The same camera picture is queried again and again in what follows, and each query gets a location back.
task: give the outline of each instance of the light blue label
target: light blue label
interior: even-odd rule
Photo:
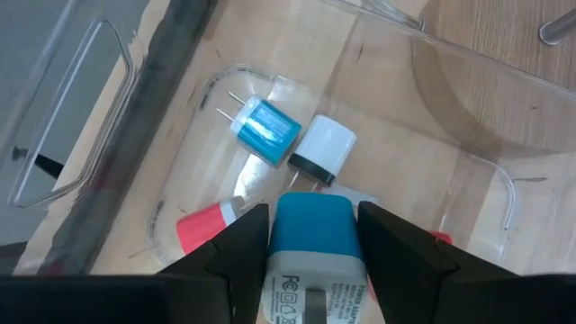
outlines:
[[[238,133],[238,139],[261,158],[277,166],[298,137],[301,128],[298,122],[279,111],[268,101],[262,100],[247,117]]]

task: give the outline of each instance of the black strip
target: black strip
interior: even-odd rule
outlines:
[[[331,186],[334,179],[336,179],[335,175],[332,175],[323,167],[295,153],[288,159],[288,165],[326,186]]]
[[[190,64],[216,0],[171,0],[148,46],[139,82],[112,145],[52,240],[39,274],[90,271]]]

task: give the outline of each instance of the blue power adapter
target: blue power adapter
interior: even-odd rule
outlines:
[[[219,110],[232,121],[230,130],[252,153],[274,167],[280,165],[302,126],[257,95],[246,102],[230,92],[229,95],[242,104],[233,119]]]
[[[284,194],[268,248],[266,319],[301,324],[321,308],[328,324],[356,324],[367,287],[352,203],[329,194]]]

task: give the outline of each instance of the plastic handle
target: plastic handle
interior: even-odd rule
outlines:
[[[105,24],[108,24],[111,27],[111,30],[113,31],[114,36],[118,41],[119,47],[121,49],[121,59],[124,62],[124,66],[126,68],[126,73],[121,81],[120,88],[112,101],[112,108],[106,114],[103,126],[98,131],[98,134],[94,141],[94,145],[90,150],[86,163],[84,164],[84,167],[80,171],[78,177],[71,183],[62,186],[55,191],[47,193],[41,196],[40,198],[34,199],[30,202],[21,202],[20,198],[22,196],[23,189],[26,185],[28,175],[30,174],[31,169],[34,165],[34,160],[36,159],[36,157],[40,152],[41,146],[47,137],[50,127],[54,122],[54,120],[56,119],[56,116],[58,115],[59,108],[64,103],[64,100],[66,99],[66,96],[68,94],[68,90],[70,89],[72,83],[74,82],[78,70],[80,69],[82,63],[84,62],[84,59],[86,58],[86,54],[90,50],[91,45],[96,37],[96,34],[101,30],[101,28]],[[78,47],[76,54],[72,58],[72,63],[68,67],[66,74],[62,79],[62,82],[58,86],[58,91],[56,92],[54,100],[52,101],[53,113],[49,117],[49,121],[46,127],[42,130],[41,136],[39,136],[39,139],[36,140],[35,145],[32,146],[35,149],[34,150],[31,149],[31,154],[29,154],[25,159],[24,168],[22,169],[22,172],[16,179],[16,182],[14,184],[14,190],[12,190],[8,200],[8,202],[13,207],[26,209],[42,205],[45,203],[51,203],[57,200],[58,198],[80,188],[88,179],[90,179],[94,175],[98,160],[101,158],[106,147],[108,146],[109,139],[118,128],[118,120],[122,117],[123,108],[126,106],[129,97],[128,94],[131,91],[131,86],[134,84],[133,81],[135,79],[136,73],[128,53],[129,51],[127,46],[125,46],[122,43],[119,33],[117,32],[117,30],[114,28],[114,26],[111,24],[110,21],[107,20],[94,21],[90,25],[90,28],[88,28],[84,38],[80,42],[80,46]]]

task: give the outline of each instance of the red object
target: red object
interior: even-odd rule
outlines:
[[[185,254],[199,248],[202,244],[213,239],[218,233],[226,229],[226,221],[223,215],[222,205],[225,202],[214,205],[197,212],[193,212],[182,218],[176,224],[176,232],[180,239],[180,246]]]
[[[453,244],[452,238],[450,237],[450,235],[448,235],[446,233],[435,231],[435,230],[429,230],[428,233],[434,235],[437,239],[443,240],[445,243],[448,243],[450,245]]]

